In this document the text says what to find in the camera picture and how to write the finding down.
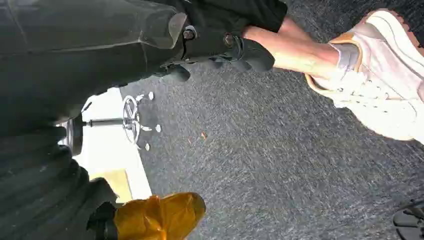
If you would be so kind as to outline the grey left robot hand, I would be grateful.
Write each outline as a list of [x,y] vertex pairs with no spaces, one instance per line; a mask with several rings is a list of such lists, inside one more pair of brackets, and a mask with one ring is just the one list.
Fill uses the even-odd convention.
[[268,71],[272,55],[242,37],[239,14],[151,0],[0,3],[0,237],[116,238],[116,195],[60,145],[61,123],[88,98],[152,75],[188,79],[183,64]]

